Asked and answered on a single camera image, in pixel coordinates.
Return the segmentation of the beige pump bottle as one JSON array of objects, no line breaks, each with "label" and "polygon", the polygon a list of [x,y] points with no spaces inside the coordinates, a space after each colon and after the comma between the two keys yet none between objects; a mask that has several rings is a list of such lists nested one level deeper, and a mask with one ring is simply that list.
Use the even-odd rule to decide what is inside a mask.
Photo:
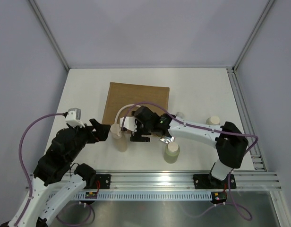
[{"label": "beige pump bottle", "polygon": [[120,125],[117,123],[114,123],[110,128],[110,132],[112,135],[112,141],[115,148],[119,152],[125,152],[128,148],[127,139],[124,133],[122,132]]}]

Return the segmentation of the silver blue tube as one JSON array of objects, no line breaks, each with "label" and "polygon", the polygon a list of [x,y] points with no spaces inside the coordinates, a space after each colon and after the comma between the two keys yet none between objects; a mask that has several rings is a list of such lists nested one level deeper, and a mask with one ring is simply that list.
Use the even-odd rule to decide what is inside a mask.
[{"label": "silver blue tube", "polygon": [[175,137],[169,137],[169,136],[162,136],[160,137],[160,141],[166,144],[169,144],[171,142],[174,142]]}]

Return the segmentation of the green bottle front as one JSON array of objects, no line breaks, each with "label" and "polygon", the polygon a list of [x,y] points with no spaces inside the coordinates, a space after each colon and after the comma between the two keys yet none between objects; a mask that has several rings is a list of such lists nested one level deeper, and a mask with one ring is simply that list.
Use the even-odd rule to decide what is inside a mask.
[{"label": "green bottle front", "polygon": [[166,145],[163,158],[167,163],[173,164],[177,161],[179,153],[179,145],[176,142],[171,142]]}]

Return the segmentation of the green dish soap bottle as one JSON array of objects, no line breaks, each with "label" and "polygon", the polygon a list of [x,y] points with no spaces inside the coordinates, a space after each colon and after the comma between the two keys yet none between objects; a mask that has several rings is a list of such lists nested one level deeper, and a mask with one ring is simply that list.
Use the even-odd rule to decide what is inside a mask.
[{"label": "green dish soap bottle", "polygon": [[179,117],[181,119],[184,119],[185,115],[182,112],[177,112],[176,117]]}]

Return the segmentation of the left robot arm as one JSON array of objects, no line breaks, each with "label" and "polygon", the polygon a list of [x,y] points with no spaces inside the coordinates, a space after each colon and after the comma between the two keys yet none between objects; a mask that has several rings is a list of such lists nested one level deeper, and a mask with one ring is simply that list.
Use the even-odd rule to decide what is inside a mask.
[{"label": "left robot arm", "polygon": [[95,119],[90,119],[90,123],[69,125],[57,132],[45,155],[38,161],[24,202],[13,219],[2,224],[3,227],[48,227],[80,190],[101,187],[96,171],[82,163],[65,185],[49,198],[85,145],[107,140],[110,125]]}]

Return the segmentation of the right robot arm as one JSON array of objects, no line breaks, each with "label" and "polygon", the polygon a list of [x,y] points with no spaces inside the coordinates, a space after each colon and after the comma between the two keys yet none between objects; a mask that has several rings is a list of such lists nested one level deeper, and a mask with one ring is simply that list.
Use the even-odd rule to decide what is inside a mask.
[{"label": "right robot arm", "polygon": [[193,176],[195,188],[224,189],[231,183],[230,172],[241,167],[247,152],[248,140],[234,123],[207,125],[187,122],[168,112],[158,115],[146,106],[133,112],[137,131],[135,135],[156,135],[184,138],[204,143],[217,151],[218,159],[209,174]]}]

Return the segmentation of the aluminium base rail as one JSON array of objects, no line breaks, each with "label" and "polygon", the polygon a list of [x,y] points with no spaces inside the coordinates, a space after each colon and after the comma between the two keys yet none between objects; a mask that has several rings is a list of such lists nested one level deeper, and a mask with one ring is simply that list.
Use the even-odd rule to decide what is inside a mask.
[{"label": "aluminium base rail", "polygon": [[[275,172],[268,172],[258,154],[249,155],[253,171],[235,170],[236,189],[239,191],[280,191],[281,183]],[[208,174],[208,170],[101,170],[97,174],[110,174],[111,190],[193,190],[193,175]]]}]

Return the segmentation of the left aluminium frame post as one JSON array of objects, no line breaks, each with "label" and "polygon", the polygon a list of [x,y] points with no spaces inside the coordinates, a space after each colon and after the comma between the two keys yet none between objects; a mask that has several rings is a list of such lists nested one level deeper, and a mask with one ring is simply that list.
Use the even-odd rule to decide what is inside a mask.
[{"label": "left aluminium frame post", "polygon": [[51,47],[53,48],[55,54],[57,55],[59,61],[61,62],[63,68],[65,69],[66,72],[69,72],[70,70],[70,66],[64,56],[64,54],[62,53],[39,5],[37,4],[37,1],[35,0],[27,0],[27,3],[29,5],[29,7],[31,8],[33,14],[35,15],[38,23],[40,24],[43,32],[45,33]]}]

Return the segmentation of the aluminium frame post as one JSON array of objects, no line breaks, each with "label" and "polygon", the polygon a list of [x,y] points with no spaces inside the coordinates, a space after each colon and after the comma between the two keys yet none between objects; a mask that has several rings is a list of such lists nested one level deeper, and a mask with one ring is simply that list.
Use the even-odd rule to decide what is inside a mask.
[{"label": "aluminium frame post", "polygon": [[233,67],[232,67],[232,71],[236,72],[237,69],[239,68],[240,64],[242,63],[243,59],[245,58],[249,48],[251,47],[251,45],[253,44],[258,32],[260,31],[260,29],[262,28],[264,22],[266,21],[270,11],[272,10],[273,6],[275,5],[277,1],[276,0],[268,0],[266,5],[264,6],[259,18],[256,20],[256,23],[254,25],[254,27],[251,30],[250,35],[248,36],[241,52],[238,55],[237,60],[235,61]]},{"label": "aluminium frame post", "polygon": [[64,54],[62,53],[39,5],[37,4],[37,1],[35,0],[27,0],[27,3],[29,5],[29,7],[31,8],[33,14],[35,15],[38,23],[40,24],[43,32],[45,33],[51,47],[53,48],[55,54],[57,55],[59,61],[61,62],[63,68],[65,69],[66,72],[69,72],[70,70],[70,66],[64,56]]}]

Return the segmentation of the right aluminium frame post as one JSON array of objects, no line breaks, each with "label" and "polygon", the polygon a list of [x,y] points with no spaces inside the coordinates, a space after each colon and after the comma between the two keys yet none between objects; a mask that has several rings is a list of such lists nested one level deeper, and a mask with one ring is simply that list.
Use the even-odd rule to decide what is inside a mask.
[{"label": "right aluminium frame post", "polygon": [[242,63],[243,59],[245,58],[249,48],[251,47],[251,45],[253,44],[258,32],[260,31],[260,29],[262,28],[264,22],[266,21],[270,11],[272,10],[273,6],[275,5],[277,1],[276,0],[268,0],[266,5],[264,6],[259,18],[256,20],[256,23],[254,25],[254,27],[251,30],[250,35],[248,36],[241,52],[238,55],[237,60],[235,61],[233,67],[232,67],[232,71],[236,72],[237,69],[239,68],[240,64]]}]

